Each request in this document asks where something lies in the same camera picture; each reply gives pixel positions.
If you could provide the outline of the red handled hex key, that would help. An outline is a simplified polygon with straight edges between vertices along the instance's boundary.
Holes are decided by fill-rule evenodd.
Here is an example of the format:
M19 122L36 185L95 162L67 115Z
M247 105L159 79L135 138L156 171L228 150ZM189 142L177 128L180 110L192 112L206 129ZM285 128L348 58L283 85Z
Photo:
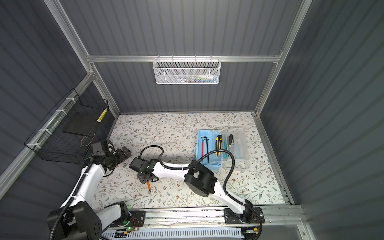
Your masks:
M205 150L204 142L205 142L205 139L202 139L202 144L201 144L201 157L204 156L204 150Z

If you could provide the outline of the yellow black utility knife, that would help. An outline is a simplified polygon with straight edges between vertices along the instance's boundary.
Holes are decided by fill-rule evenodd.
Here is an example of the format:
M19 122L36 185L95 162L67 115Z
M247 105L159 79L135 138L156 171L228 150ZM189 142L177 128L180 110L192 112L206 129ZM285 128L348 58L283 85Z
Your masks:
M217 137L216 137L216 144L215 144L215 149L216 150L221 149L222 141L223 141L223 136L222 135L217 135ZM216 157L218 158L220 156L220 154L221 154L221 152L216 152Z

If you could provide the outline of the black yellow screwdriver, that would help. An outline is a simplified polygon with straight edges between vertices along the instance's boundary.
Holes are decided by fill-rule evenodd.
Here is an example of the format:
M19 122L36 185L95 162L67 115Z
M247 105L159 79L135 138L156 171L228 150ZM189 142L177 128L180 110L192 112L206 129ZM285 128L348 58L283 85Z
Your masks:
M234 135L230 134L229 135L229 141L228 141L228 146L231 147L234 141Z

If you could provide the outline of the clear tool box lid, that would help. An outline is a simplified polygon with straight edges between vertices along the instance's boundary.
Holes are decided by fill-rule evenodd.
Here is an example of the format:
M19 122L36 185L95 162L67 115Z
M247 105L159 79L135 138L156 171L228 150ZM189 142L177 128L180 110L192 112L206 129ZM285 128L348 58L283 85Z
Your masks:
M234 141L230 147L230 151L235 158L235 171L245 171L250 168L250 157L248 144L246 140L246 133L240 128L225 128L221 130L223 136L222 149L224 149L224 140L229 138L229 135L234 135Z

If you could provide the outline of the blue plastic tool box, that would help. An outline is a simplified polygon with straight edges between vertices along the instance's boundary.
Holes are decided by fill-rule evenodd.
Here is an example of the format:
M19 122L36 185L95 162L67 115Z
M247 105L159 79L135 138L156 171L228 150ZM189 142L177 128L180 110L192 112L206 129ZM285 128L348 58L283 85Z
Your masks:
M216 149L217 136L222 136L217 130L199 130L197 134L196 161L205 154ZM222 153L212 154L201 161L201 164L211 171L219 170L224 156Z

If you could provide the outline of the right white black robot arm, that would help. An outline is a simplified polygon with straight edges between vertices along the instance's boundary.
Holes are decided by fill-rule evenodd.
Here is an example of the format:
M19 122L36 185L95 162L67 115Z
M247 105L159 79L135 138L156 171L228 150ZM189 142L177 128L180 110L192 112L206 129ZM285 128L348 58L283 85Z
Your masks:
M155 182L160 178L183 181L193 193L201 197L213 197L226 204L232 214L244 223L250 223L253 217L253 205L250 201L233 196L220 184L215 174L201 163L193 161L190 164L162 164L159 160L150 161L136 157L129 168L137 172L142 184Z

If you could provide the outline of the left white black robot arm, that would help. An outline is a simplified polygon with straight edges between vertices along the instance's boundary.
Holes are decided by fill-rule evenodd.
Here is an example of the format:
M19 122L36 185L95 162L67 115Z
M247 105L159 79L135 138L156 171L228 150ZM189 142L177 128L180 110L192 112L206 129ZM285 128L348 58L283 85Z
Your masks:
M59 209L48 215L50 240L98 240L110 224L126 227L132 223L124 202L111 204L98 213L89 204L106 172L114 171L132 152L127 147L115 149L109 140L94 143L92 148L71 194Z

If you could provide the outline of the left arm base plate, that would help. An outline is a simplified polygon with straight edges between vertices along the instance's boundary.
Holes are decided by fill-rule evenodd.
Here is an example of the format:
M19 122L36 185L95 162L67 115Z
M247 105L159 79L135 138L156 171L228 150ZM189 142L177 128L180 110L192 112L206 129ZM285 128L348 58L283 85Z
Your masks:
M114 222L112 222L110 228L140 228L144 226L146 218L145 211L130 211L129 217L122 217Z

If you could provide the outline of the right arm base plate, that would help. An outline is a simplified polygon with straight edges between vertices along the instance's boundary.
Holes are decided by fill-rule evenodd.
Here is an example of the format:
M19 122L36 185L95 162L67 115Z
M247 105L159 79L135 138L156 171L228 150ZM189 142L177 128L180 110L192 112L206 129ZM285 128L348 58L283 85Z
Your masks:
M230 208L224 209L225 223L230 224L259 224L265 223L264 213L261 208L254 207L253 210L245 209L242 214L234 213Z

